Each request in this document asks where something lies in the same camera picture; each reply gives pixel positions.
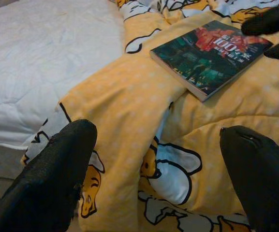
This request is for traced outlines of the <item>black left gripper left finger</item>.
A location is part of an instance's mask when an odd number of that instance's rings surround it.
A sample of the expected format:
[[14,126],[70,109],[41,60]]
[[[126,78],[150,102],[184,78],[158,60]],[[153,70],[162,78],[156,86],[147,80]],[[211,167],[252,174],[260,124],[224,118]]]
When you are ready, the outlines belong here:
[[67,231],[96,140],[86,119],[55,134],[0,200],[0,232]]

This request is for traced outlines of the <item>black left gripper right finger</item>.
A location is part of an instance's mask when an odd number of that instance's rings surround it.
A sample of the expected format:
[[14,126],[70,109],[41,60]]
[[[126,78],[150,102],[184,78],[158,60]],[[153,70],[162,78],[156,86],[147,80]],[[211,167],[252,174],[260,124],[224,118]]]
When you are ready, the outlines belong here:
[[220,149],[250,226],[279,232],[279,146],[238,125],[221,128]]

